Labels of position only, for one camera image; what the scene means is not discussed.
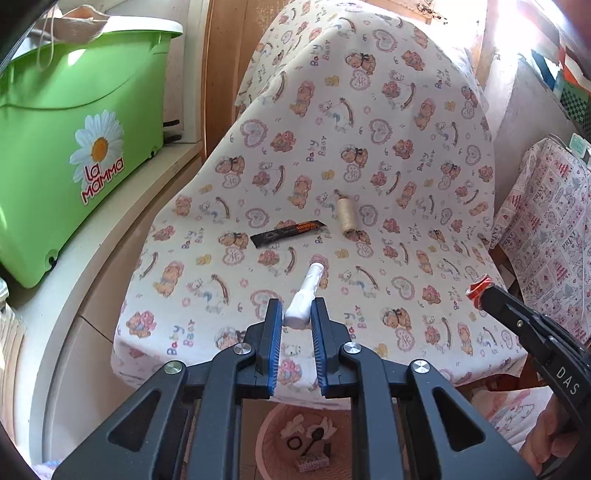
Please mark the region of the person right hand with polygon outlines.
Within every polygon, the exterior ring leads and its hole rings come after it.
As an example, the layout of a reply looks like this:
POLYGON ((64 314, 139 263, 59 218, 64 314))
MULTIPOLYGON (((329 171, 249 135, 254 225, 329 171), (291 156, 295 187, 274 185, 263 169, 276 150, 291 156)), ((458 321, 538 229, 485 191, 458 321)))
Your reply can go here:
POLYGON ((566 412, 553 395, 527 435, 520 454, 536 475, 541 474, 543 465, 551 456, 568 457, 577 445, 580 438, 578 432, 559 434, 566 418, 566 412))

